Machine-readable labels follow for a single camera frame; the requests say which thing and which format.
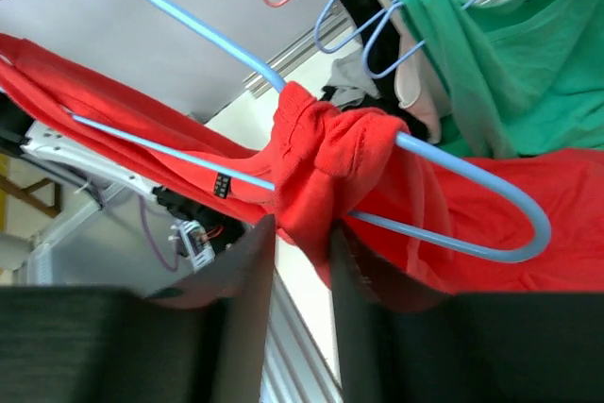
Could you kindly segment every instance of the red fabric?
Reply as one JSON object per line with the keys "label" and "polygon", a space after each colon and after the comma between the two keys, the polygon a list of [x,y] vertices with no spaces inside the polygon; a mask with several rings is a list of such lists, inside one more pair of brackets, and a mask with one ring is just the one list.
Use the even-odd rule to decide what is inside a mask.
{"label": "red fabric", "polygon": [[[420,243],[349,216],[365,210],[498,248],[532,234],[498,195],[394,145],[406,126],[376,109],[340,113],[295,83],[279,97],[271,141],[237,145],[158,101],[62,59],[35,43],[0,35],[0,86],[22,109],[90,149],[200,203],[249,223],[273,212],[280,231],[327,281],[327,234],[344,217],[379,254],[429,285],[468,290],[604,290],[604,155],[565,150],[535,159],[473,160],[531,195],[554,236],[544,254],[506,265]],[[145,139],[273,181],[274,193],[233,179],[227,199],[215,172],[74,121],[62,107]]]}

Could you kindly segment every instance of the red shirt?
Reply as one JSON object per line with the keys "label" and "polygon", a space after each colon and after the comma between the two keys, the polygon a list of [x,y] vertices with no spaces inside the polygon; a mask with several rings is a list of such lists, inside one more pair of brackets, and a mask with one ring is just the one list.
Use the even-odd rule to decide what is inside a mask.
{"label": "red shirt", "polygon": [[[599,207],[604,157],[565,150],[524,160],[472,160],[531,195],[550,217],[553,240],[537,259],[475,259],[345,216],[366,210],[417,227],[499,248],[532,229],[509,202],[394,145],[398,118],[377,109],[341,113],[289,83],[279,97],[270,143],[244,148],[160,102],[46,51],[0,35],[0,86],[34,118],[61,134],[203,205],[248,223],[274,213],[281,234],[327,279],[327,235],[345,217],[377,253],[442,290],[604,289]],[[205,160],[273,181],[270,192],[234,179],[226,199],[216,173],[74,121],[64,108]]]}

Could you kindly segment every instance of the green fabric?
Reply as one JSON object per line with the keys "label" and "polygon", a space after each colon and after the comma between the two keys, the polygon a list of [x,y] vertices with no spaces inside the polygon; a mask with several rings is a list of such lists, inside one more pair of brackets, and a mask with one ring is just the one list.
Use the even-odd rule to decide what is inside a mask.
{"label": "green fabric", "polygon": [[604,149],[604,0],[403,0],[451,98],[443,150],[497,159]]}

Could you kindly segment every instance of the white wall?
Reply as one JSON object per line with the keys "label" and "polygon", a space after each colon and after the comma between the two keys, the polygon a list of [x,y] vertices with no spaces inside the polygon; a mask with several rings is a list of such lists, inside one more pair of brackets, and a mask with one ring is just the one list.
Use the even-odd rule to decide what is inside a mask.
{"label": "white wall", "polygon": [[[350,30],[345,31],[331,45],[341,42],[350,32]],[[321,88],[329,79],[333,60],[340,59],[358,48],[359,45],[353,41],[331,55],[319,52],[286,79],[300,83],[315,96],[320,95]],[[269,142],[277,102],[278,94],[274,90],[265,93],[259,99],[245,92],[212,118],[207,126],[237,143],[249,148],[261,149]],[[316,275],[304,253],[279,238],[277,238],[277,269],[315,342],[331,369],[337,374],[337,348],[329,289]]]}

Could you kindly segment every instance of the gray cloth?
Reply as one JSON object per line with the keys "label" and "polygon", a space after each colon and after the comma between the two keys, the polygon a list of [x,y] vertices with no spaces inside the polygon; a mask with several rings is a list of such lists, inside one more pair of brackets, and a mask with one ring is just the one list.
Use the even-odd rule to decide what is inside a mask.
{"label": "gray cloth", "polygon": [[331,64],[331,77],[326,85],[336,88],[331,104],[340,109],[358,106],[366,95],[379,98],[376,84],[362,68],[361,54],[359,49]]}

